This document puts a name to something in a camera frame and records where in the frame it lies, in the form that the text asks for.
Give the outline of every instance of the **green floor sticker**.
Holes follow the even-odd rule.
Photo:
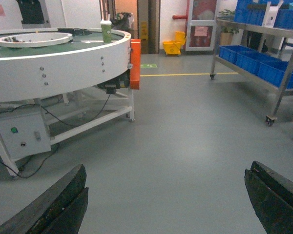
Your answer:
[[[155,63],[144,63],[140,65],[141,68],[157,68]]]

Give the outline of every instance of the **lid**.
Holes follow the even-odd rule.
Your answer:
[[[112,25],[112,22],[110,20],[102,20],[101,24],[103,24],[103,25]]]

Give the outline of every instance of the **black cable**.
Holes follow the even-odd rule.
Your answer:
[[[105,107],[107,101],[109,100],[109,97],[110,97],[110,96],[111,96],[111,94],[108,96],[107,100],[105,101],[105,103],[104,103],[102,109],[99,111],[99,113],[98,113],[95,117],[93,117],[91,120],[89,120],[88,122],[86,122],[86,123],[89,123],[89,122],[93,121],[96,117],[98,117],[99,114],[101,114],[101,112],[102,112],[102,110],[104,109],[104,107]],[[66,122],[60,120],[58,117],[56,117],[56,116],[55,116],[54,114],[52,114],[51,112],[49,112],[49,111],[48,111],[47,109],[45,109],[43,106],[42,106],[41,108],[43,108],[45,111],[47,111],[50,115],[52,115],[54,118],[56,118],[59,122],[65,124],[65,125],[67,125],[67,126],[70,126],[70,127],[80,127],[80,126],[86,124],[86,123],[83,123],[83,124],[80,124],[80,125],[73,125],[73,124],[66,123]]]
[[[23,107],[25,107],[25,106],[35,106],[35,105],[37,105],[37,104],[25,104],[25,105],[21,105],[21,106],[18,106],[18,107],[13,108],[13,109],[11,109],[11,110],[1,111],[1,112],[0,112],[0,115],[3,114],[3,113],[13,112],[13,111],[15,111],[15,110],[17,110],[17,109],[20,109],[20,108],[23,108]]]
[[[10,169],[10,170],[11,170],[16,176],[18,176],[19,178],[28,179],[28,178],[32,177],[33,175],[35,175],[35,174],[40,170],[40,168],[43,166],[44,162],[45,162],[48,158],[50,158],[51,156],[53,156],[53,155],[58,151],[59,147],[60,147],[60,144],[57,143],[57,148],[56,148],[56,149],[55,149],[55,150],[54,150],[54,151],[53,151],[48,157],[46,157],[46,158],[42,161],[42,163],[40,164],[40,166],[38,167],[38,169],[37,169],[34,173],[32,173],[31,175],[28,175],[28,176],[21,176],[20,173],[16,173],[11,167],[9,167],[9,166],[6,165],[4,162],[2,162],[1,158],[0,158],[0,163],[1,163],[2,165],[4,165],[6,168]]]
[[[29,161],[33,158],[33,155],[29,156],[28,160],[19,167],[19,171],[22,172],[25,170],[25,166],[29,163]]]
[[[51,104],[49,104],[49,105],[45,105],[45,106],[43,106],[44,108],[47,108],[47,107],[49,107],[49,106],[54,106],[54,105],[56,105],[56,104],[59,104],[60,103],[60,101],[63,99],[63,96],[61,97],[61,98],[58,98],[57,97],[57,102],[56,103],[51,103]]]
[[[105,107],[107,101],[109,100],[109,97],[110,97],[110,96],[111,96],[111,94],[108,96],[106,102],[104,103],[104,105],[103,105],[102,109],[99,111],[99,113],[98,113],[95,117],[93,117],[91,120],[89,120],[88,123],[91,122],[92,120],[94,120],[96,117],[98,117],[99,114],[101,114],[101,112],[102,112],[102,110],[104,109],[104,107]]]

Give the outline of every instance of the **drink cup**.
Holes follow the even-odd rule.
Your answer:
[[[101,21],[102,35],[104,43],[112,42],[112,22],[110,20]]]

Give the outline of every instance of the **yellow floor line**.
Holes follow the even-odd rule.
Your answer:
[[[235,75],[237,72],[219,72],[217,75]],[[184,73],[184,74],[154,74],[154,75],[140,75],[141,77],[174,77],[174,76],[204,76],[210,73]]]

